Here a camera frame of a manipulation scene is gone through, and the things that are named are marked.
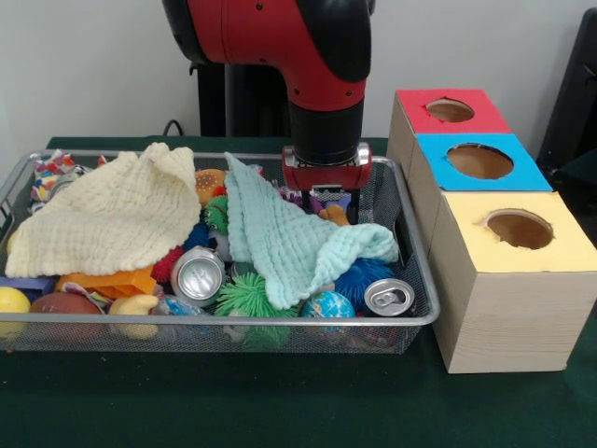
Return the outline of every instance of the green spiky ball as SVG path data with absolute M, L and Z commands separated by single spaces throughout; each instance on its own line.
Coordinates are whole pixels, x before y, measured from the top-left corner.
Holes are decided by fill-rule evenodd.
M 238 315 L 248 317 L 296 317 L 298 308 L 276 310 L 268 301 L 265 279 L 257 273 L 247 273 L 233 278 L 220 289 L 215 315 Z M 251 327 L 243 339 L 243 348 L 262 351 L 278 349 L 288 342 L 290 327 Z
M 228 196 L 215 196 L 205 206 L 205 222 L 215 231 L 228 235 Z

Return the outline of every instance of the black cable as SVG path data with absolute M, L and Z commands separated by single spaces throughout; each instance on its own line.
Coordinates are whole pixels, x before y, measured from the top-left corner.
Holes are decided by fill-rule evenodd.
M 164 135 L 164 136 L 168 135 L 168 132 L 170 131 L 170 128 L 172 128 L 173 126 L 178 131 L 178 135 L 180 135 L 181 137 L 185 136 L 185 132 L 183 131 L 183 127 L 180 125 L 180 123 L 176 119 L 171 119 L 170 121 L 168 121 L 168 124 L 164 128 L 164 132 L 161 133 L 161 134 Z

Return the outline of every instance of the blue box top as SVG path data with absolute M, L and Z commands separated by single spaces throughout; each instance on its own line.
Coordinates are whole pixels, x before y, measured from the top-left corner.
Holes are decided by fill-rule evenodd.
M 553 191 L 512 133 L 419 134 L 417 138 L 437 184 L 446 191 Z

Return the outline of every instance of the light green cloth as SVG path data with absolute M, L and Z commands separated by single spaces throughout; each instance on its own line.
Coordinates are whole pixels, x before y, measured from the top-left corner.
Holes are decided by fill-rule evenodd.
M 398 260 L 394 235 L 377 224 L 339 227 L 284 201 L 226 153 L 230 254 L 253 263 L 274 308 L 288 309 L 338 279 L 357 258 Z

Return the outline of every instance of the white wall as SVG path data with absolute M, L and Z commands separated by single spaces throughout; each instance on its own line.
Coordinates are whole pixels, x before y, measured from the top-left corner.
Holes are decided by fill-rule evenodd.
M 533 154 L 594 0 L 378 0 L 365 133 L 388 134 L 392 88 L 479 87 Z
M 481 87 L 535 153 L 591 0 L 379 0 L 364 134 L 395 88 Z M 197 90 L 159 0 L 0 2 L 0 176 L 52 135 L 199 131 Z

